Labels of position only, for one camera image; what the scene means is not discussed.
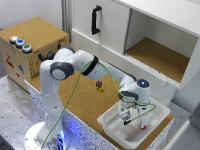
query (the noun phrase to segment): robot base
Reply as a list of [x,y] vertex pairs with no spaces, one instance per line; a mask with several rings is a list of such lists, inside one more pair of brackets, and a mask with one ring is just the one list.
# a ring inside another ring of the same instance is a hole
[[[37,133],[44,125],[44,122],[40,122],[38,124],[35,124],[32,126],[25,134],[24,138],[24,149],[25,150],[41,150],[41,146],[38,146],[39,143],[36,143],[37,140],[35,140],[35,137],[37,136]],[[65,138],[65,145],[68,147],[69,145],[69,138]]]

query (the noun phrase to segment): cabinet shelf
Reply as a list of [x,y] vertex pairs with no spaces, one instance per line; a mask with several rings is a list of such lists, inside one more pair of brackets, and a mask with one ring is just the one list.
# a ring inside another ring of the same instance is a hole
[[181,82],[190,60],[149,38],[144,38],[125,53],[178,82]]

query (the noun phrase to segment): cabinet door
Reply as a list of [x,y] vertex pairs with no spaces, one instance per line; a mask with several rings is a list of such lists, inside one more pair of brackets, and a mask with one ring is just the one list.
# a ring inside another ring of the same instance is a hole
[[[92,35],[92,11],[96,6],[96,27],[100,32]],[[112,0],[74,0],[73,29],[91,40],[116,51],[124,52],[126,32],[129,20],[129,8]]]

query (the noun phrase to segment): cardboard box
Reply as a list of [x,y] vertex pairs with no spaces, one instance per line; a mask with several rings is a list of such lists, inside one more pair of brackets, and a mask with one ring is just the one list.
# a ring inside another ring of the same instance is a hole
[[[31,53],[10,44],[9,38],[17,35],[32,46]],[[47,57],[49,52],[56,53],[59,46],[69,45],[69,35],[40,17],[0,31],[0,50],[7,75],[28,91],[24,79],[29,81],[39,74],[41,60],[38,54]]]

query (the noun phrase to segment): grey floor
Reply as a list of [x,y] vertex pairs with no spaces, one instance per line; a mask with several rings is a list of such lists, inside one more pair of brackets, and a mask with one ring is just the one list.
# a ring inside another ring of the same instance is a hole
[[4,69],[3,60],[2,60],[1,52],[0,52],[0,78],[2,78],[5,75],[6,75],[6,72]]

